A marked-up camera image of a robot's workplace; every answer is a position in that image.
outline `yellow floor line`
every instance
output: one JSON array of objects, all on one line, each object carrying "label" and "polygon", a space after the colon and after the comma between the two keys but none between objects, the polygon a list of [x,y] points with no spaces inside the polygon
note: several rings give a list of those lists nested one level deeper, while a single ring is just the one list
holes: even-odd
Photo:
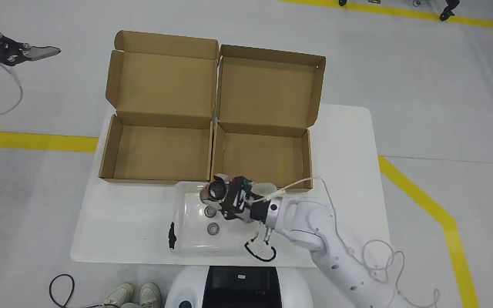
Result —
[{"label": "yellow floor line", "polygon": [[[431,12],[418,11],[418,10],[410,10],[405,8],[392,8],[383,5],[353,3],[351,2],[351,0],[348,0],[348,3],[345,6],[339,6],[338,0],[279,0],[279,1],[294,3],[298,5],[323,6],[326,8],[338,8],[348,11],[391,15],[391,16],[404,17],[404,18],[423,19],[423,20],[429,20],[434,22],[441,22],[440,19],[438,18],[441,14],[441,11],[440,13],[437,14]],[[459,25],[473,25],[476,27],[493,28],[493,20],[489,20],[489,19],[451,16],[446,22],[459,24]]]},{"label": "yellow floor line", "polygon": [[379,156],[380,171],[385,174],[398,188],[413,199],[426,213],[433,217],[444,230],[445,240],[448,246],[452,267],[455,272],[455,279],[462,298],[462,306],[466,308],[479,307],[476,297],[475,286],[469,272],[468,261],[462,247],[461,236],[452,217],[447,211],[442,209],[438,203],[430,198],[425,192],[411,182],[401,171],[392,166],[388,160]]},{"label": "yellow floor line", "polygon": [[0,132],[0,148],[94,153],[97,145],[96,137]]}]

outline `cardboard box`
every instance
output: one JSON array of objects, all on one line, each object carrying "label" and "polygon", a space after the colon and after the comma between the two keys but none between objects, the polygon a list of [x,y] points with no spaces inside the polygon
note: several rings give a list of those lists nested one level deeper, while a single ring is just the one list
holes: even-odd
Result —
[{"label": "cardboard box", "polygon": [[311,177],[308,128],[317,120],[325,57],[231,45],[220,54],[211,175],[278,187]]},{"label": "cardboard box", "polygon": [[115,107],[99,177],[207,181],[216,101],[216,40],[121,31],[106,98]]}]

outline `shoe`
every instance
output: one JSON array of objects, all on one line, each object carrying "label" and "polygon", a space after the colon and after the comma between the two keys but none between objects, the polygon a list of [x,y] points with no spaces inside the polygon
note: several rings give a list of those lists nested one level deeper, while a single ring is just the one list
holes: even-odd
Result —
[{"label": "shoe", "polygon": [[112,304],[120,307],[124,303],[128,303],[132,300],[133,287],[129,283],[124,283],[116,287],[104,301],[104,304]]},{"label": "shoe", "polygon": [[140,289],[139,304],[142,308],[161,308],[161,292],[154,283],[146,283]]}]

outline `white cable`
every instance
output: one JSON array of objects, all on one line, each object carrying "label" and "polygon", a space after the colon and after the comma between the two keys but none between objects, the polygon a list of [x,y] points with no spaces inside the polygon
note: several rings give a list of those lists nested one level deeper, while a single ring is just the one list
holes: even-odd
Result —
[{"label": "white cable", "polygon": [[19,80],[17,74],[15,73],[15,70],[12,68],[12,69],[7,69],[4,65],[0,64],[0,66],[12,77],[12,79],[14,79],[15,83],[17,83],[18,85],[18,89],[19,89],[19,97],[18,97],[18,101],[9,109],[3,111],[3,112],[0,112],[0,116],[3,116],[9,112],[11,112],[12,110],[15,109],[15,107],[18,106],[18,104],[20,104],[22,102],[22,98],[24,97],[24,89],[22,88],[22,85],[21,85],[21,81]]},{"label": "white cable", "polygon": [[[397,290],[397,294],[399,294],[400,296],[402,296],[402,298],[404,298],[404,300],[406,302],[408,302],[410,305],[412,305],[413,307],[416,307],[416,308],[437,308],[437,303],[438,303],[438,300],[440,299],[440,290],[435,288],[433,290],[433,303],[431,303],[430,305],[427,305],[427,306],[419,306],[419,305],[416,305],[414,303],[412,303],[402,292],[401,290],[399,289],[399,280],[401,279],[401,276],[402,276],[402,273],[404,272],[404,266],[405,266],[405,263],[406,263],[406,257],[404,255],[404,252],[402,251],[394,251],[394,249],[392,248],[392,246],[383,241],[382,239],[372,239],[372,240],[369,240],[367,241],[364,245],[363,245],[363,248],[361,249],[361,259],[362,261],[360,261],[356,256],[354,256],[354,249],[349,247],[348,245],[346,245],[346,243],[342,240],[342,238],[340,237],[340,234],[339,234],[339,230],[337,228],[337,214],[336,214],[336,209],[334,207],[334,204],[332,203],[332,197],[330,196],[330,192],[329,192],[329,189],[327,188],[327,183],[325,182],[325,179],[321,176],[314,176],[314,177],[310,177],[310,178],[306,178],[306,179],[301,179],[299,181],[296,181],[290,185],[287,185],[279,190],[277,190],[276,192],[273,192],[271,193],[270,195],[267,195],[261,199],[257,199],[257,200],[248,200],[247,202],[249,204],[252,204],[252,203],[257,203],[259,201],[265,201],[265,200],[271,200],[273,197],[275,196],[281,196],[281,195],[284,195],[286,193],[286,189],[292,187],[292,186],[295,186],[296,184],[299,184],[301,182],[306,182],[308,180],[311,180],[311,179],[319,179],[322,181],[322,183],[324,184],[324,188],[325,188],[325,192],[327,193],[327,196],[329,197],[329,203],[330,203],[330,207],[332,209],[332,213],[334,214],[334,228],[335,228],[335,231],[336,231],[336,235],[337,235],[337,238],[340,240],[340,242],[343,244],[344,248],[346,249],[346,253],[351,256],[354,260],[356,260],[356,262],[358,264],[360,264],[362,267],[364,267],[366,269],[366,271],[368,271],[368,276],[370,276],[371,279],[379,282],[379,283],[387,283],[388,282],[388,269],[394,264],[394,261],[395,261],[395,255],[397,255],[398,253],[400,253],[402,255],[402,267],[401,267],[401,270],[399,272],[399,275],[397,276],[397,279],[395,280],[395,289]],[[317,203],[317,204],[320,204],[322,206],[325,206],[328,208],[328,206],[326,204],[322,204],[322,203]],[[385,246],[387,246],[389,248],[389,250],[391,251],[391,254],[389,256],[389,259],[387,260],[387,264],[383,267],[370,267],[368,266],[368,263],[364,257],[364,251],[365,249],[368,247],[368,245],[370,243],[383,243]],[[379,280],[377,279],[376,277],[374,277],[374,275],[371,275],[371,272],[374,272],[374,271],[381,271],[383,270],[385,272],[385,280]]]}]

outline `white table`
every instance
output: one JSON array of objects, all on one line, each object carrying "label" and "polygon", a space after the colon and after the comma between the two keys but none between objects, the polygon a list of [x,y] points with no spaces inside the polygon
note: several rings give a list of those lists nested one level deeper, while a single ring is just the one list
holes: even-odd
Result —
[{"label": "white table", "polygon": [[[148,263],[184,265],[314,267],[307,251],[273,234],[278,256],[262,263],[247,252],[243,256],[191,256],[173,254],[168,230],[173,220],[173,186],[110,184],[98,178],[106,139],[109,109],[99,137],[86,194],[79,214],[70,256],[88,263]],[[329,186],[339,222],[364,243],[390,242],[384,194],[371,114],[361,107],[321,104],[318,120],[310,128],[314,175]],[[326,201],[319,181],[310,197]],[[384,264],[388,251],[370,248]]]}]

